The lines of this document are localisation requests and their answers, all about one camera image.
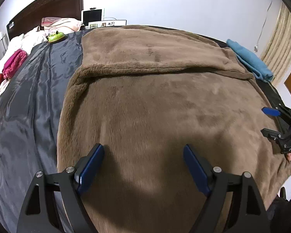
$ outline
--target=human hand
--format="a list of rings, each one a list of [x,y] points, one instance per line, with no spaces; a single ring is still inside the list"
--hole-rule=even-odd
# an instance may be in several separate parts
[[[291,161],[291,153],[287,153],[286,154],[286,159],[289,160],[289,161]]]

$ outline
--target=cable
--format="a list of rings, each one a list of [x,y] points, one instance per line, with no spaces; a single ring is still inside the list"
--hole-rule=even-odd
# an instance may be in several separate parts
[[[104,17],[104,19],[105,19],[105,18],[113,18],[113,19],[117,20],[117,19],[116,19],[116,18],[114,18],[114,17]]]
[[[6,51],[6,49],[5,49],[5,45],[4,45],[4,43],[3,43],[3,39],[1,39],[1,41],[2,41],[2,44],[3,44],[3,48],[4,48],[4,50]]]
[[[264,20],[264,23],[263,23],[263,26],[262,26],[262,29],[261,29],[261,33],[260,33],[260,36],[258,38],[257,45],[254,47],[255,52],[258,52],[258,49],[259,49],[259,41],[260,41],[260,38],[262,36],[262,32],[263,32],[263,29],[264,29],[264,26],[265,26],[265,23],[266,23],[266,20],[267,20],[267,14],[268,14],[268,11],[269,11],[270,7],[272,6],[272,2],[273,2],[273,0],[271,0],[271,3],[269,4],[269,6],[267,8],[265,20]]]

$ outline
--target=beige curtain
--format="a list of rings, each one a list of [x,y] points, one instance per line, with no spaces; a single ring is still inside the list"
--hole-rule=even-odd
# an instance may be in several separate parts
[[[291,13],[282,3],[274,33],[261,55],[261,60],[274,73],[273,85],[281,78],[291,64]]]

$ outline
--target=bed frame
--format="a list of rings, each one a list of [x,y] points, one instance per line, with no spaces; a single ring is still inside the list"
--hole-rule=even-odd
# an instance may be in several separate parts
[[[81,20],[83,0],[35,0],[19,12],[6,26],[9,40],[41,26],[44,17]]]

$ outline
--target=brown fleece blanket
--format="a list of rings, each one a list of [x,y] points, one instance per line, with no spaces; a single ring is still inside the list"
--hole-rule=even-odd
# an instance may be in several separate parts
[[[58,171],[105,146],[82,196],[100,233],[189,232],[205,197],[183,161],[187,143],[226,172],[251,172],[270,205],[291,166],[262,136],[276,129],[261,111],[269,103],[230,48],[144,26],[95,29],[82,46],[60,118]]]

